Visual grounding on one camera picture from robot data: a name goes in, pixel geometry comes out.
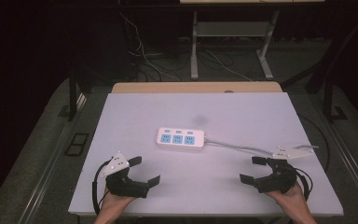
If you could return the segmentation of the black floor socket frame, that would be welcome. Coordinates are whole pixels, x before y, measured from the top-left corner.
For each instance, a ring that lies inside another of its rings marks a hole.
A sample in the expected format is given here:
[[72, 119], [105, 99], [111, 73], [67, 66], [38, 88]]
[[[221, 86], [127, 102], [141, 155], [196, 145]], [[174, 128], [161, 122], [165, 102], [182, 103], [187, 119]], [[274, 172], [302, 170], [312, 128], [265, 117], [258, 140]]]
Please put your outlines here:
[[75, 133], [67, 149], [64, 151], [64, 155], [68, 157], [81, 156], [89, 136], [88, 133]]

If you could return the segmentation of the person's left hand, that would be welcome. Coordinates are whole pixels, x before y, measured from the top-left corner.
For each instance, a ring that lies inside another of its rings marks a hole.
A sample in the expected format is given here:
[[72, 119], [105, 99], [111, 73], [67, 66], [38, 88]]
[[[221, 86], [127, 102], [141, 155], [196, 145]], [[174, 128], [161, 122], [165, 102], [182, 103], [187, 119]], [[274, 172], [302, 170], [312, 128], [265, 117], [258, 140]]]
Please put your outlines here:
[[134, 200], [134, 197], [117, 196], [112, 194], [109, 189], [106, 189], [98, 217], [106, 221], [114, 221], [121, 216], [127, 206]]

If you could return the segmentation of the black metal stand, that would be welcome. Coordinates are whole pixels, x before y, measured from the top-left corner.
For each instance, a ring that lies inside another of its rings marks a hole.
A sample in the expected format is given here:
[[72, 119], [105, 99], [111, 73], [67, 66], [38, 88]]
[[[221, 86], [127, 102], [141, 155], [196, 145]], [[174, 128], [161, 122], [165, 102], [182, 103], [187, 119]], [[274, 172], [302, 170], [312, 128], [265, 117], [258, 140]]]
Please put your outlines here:
[[333, 89], [340, 87], [358, 110], [358, 22], [340, 20], [341, 29], [334, 36], [330, 47], [321, 59], [321, 67], [311, 77], [307, 86], [309, 93], [316, 93], [324, 86], [323, 112], [331, 121], [341, 119], [343, 114], [334, 116]]
[[78, 84], [78, 75], [76, 74], [76, 67], [72, 63], [65, 65], [65, 72], [68, 76], [68, 104], [63, 106], [60, 110], [59, 116], [67, 118], [68, 121], [73, 121], [80, 111], [81, 101], [84, 98], [83, 92]]

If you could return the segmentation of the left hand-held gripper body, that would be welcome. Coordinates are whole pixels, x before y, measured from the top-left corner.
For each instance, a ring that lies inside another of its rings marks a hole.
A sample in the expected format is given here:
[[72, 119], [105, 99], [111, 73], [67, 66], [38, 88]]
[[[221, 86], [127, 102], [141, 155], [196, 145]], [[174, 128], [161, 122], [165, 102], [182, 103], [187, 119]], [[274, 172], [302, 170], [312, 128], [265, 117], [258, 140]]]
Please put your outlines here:
[[128, 159], [118, 152], [102, 169], [101, 177], [112, 194], [134, 198], [145, 198], [148, 186], [129, 178], [130, 166]]

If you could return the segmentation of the white metal desk frame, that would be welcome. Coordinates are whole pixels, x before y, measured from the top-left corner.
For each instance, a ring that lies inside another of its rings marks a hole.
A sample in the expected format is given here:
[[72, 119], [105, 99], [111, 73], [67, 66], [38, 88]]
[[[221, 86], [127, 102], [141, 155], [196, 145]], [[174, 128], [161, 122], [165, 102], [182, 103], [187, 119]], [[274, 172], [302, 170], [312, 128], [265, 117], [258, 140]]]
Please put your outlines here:
[[192, 40], [190, 54], [190, 78], [199, 79], [197, 43], [199, 37], [263, 37], [264, 45], [256, 51], [256, 56], [266, 79], [272, 80], [266, 54], [272, 39], [279, 10], [275, 10], [269, 21], [200, 21], [199, 13], [193, 12]]

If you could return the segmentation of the white power strip blue sockets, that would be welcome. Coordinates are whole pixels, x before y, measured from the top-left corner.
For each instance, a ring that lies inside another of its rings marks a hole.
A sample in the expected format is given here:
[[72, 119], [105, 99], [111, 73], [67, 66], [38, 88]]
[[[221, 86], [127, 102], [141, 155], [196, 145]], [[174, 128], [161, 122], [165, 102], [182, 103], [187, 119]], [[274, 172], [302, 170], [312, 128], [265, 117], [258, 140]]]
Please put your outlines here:
[[205, 132], [162, 127], [156, 138], [159, 147], [187, 151], [200, 151], [205, 145]]

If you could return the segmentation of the person's right hand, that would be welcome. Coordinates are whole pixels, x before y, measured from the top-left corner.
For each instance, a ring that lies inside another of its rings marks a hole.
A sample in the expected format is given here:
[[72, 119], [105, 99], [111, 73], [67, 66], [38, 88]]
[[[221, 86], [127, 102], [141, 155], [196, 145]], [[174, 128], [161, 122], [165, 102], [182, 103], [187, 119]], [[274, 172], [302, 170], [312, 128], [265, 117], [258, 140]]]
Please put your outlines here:
[[270, 191], [267, 195], [272, 198], [283, 212], [292, 219], [300, 219], [309, 212], [302, 188], [295, 183], [287, 192]]

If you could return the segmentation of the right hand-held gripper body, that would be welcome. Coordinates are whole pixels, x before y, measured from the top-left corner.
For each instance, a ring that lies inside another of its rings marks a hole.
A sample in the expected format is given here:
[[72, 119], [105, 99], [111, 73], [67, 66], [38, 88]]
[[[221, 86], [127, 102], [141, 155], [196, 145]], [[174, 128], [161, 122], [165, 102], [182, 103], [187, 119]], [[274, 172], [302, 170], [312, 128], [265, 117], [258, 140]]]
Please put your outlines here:
[[291, 165], [289, 160], [307, 157], [312, 154], [312, 149], [278, 147], [271, 157], [266, 158], [266, 165], [271, 168], [272, 174], [255, 178], [254, 187], [260, 193], [277, 190], [285, 193], [300, 179], [304, 192], [310, 193], [312, 189], [310, 177], [306, 177], [307, 174], [304, 171]]

